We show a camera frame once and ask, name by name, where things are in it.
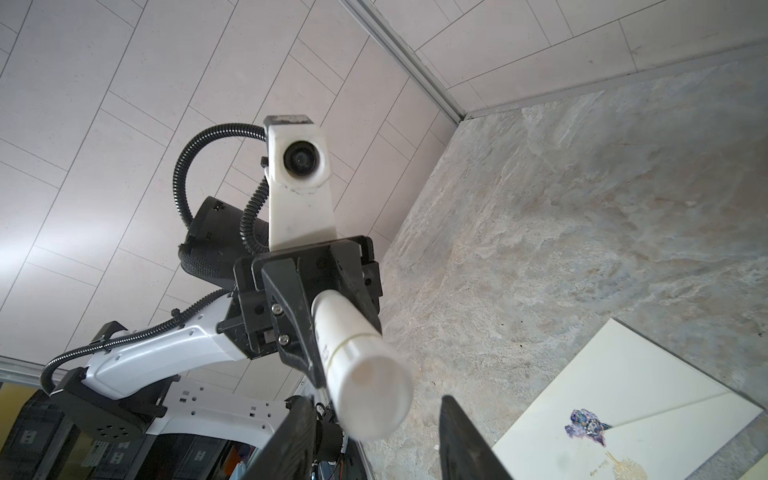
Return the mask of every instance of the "tiled wall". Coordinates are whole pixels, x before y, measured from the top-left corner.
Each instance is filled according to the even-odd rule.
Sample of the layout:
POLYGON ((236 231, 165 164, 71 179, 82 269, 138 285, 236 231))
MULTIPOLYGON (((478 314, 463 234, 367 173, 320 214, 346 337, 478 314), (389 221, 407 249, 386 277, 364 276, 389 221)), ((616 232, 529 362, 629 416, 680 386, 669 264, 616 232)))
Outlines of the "tiled wall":
POLYGON ((764 0, 376 0, 466 111, 768 38, 764 0))
MULTIPOLYGON (((381 259, 456 127, 337 0, 3 0, 0 55, 0 355, 37 363, 215 290, 179 268, 171 195, 204 128, 322 124, 339 234, 369 234, 381 259)), ((243 208, 264 154, 206 147, 192 211, 243 208)), ((261 399, 300 379, 275 355, 189 375, 261 399)))

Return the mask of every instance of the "white plastic tube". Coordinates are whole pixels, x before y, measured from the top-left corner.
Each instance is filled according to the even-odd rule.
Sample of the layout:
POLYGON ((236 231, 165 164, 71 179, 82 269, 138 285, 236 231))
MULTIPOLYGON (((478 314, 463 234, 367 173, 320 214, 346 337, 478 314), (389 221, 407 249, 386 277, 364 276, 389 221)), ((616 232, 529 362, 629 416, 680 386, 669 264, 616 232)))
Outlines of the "white plastic tube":
POLYGON ((341 293, 312 302, 315 336, 339 423, 356 440, 382 439, 406 419, 413 400, 408 367, 341 293))

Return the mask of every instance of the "white cap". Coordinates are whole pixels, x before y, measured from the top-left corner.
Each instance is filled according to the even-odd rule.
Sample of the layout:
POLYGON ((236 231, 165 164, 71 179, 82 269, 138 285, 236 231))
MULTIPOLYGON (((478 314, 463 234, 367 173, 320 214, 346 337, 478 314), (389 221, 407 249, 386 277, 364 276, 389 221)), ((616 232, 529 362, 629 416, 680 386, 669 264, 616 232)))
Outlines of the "white cap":
POLYGON ((398 353, 335 290, 315 298, 312 314, 328 393, 341 426, 364 441, 397 430, 413 400, 411 372, 398 353))

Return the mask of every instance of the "yellow object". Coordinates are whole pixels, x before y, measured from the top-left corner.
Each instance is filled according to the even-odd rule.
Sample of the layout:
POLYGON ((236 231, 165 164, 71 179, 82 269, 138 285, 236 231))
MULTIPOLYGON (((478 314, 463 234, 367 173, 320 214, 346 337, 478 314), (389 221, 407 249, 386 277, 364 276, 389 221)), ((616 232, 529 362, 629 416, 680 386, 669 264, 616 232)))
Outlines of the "yellow object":
POLYGON ((24 404, 37 392, 31 386, 3 383, 0 387, 0 449, 11 433, 16 417, 24 404))
POLYGON ((741 480, 766 480, 768 478, 768 455, 744 474, 741 480))

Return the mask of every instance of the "white bottle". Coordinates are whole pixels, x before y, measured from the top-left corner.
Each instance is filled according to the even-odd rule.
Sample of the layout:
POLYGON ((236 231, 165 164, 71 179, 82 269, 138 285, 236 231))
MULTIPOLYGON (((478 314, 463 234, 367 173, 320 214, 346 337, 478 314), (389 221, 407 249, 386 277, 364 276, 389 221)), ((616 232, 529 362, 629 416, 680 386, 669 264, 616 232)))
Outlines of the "white bottle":
POLYGON ((339 424, 356 440, 382 439, 406 419, 413 379, 395 350, 341 293, 312 302, 315 336, 339 424))

